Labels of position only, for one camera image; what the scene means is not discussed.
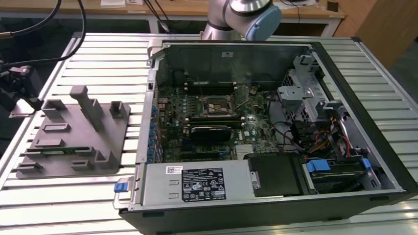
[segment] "barcode sticker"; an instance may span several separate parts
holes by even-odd
[[[177,166],[169,166],[166,168],[166,174],[182,174],[183,166],[177,165]]]

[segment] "black side panel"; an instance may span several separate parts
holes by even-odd
[[[370,208],[397,200],[401,196],[400,194],[390,194],[388,200],[370,200],[370,197],[364,196],[269,204],[185,208],[183,210],[166,210],[163,217],[145,217],[143,212],[133,211],[122,211],[119,215],[145,235],[175,234],[346,219]]]

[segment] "sticker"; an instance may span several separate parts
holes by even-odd
[[[183,166],[169,166],[166,167],[166,174],[182,174]]]
[[[222,53],[222,58],[233,58],[234,57],[234,52],[223,52]]]
[[[129,13],[141,13],[141,14],[145,14],[147,13],[146,11],[129,11]]]
[[[222,168],[183,170],[182,183],[185,202],[227,199]]]

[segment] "white label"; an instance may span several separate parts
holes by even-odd
[[[129,4],[138,4],[138,5],[143,5],[143,0],[126,0],[126,3]]]
[[[182,174],[183,166],[177,165],[177,166],[169,166],[166,168],[166,174]]]
[[[129,13],[141,13],[141,14],[145,14],[146,11],[129,11]]]

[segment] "open computer tower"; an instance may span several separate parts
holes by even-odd
[[[146,234],[349,218],[418,187],[318,42],[153,41],[131,202]]]

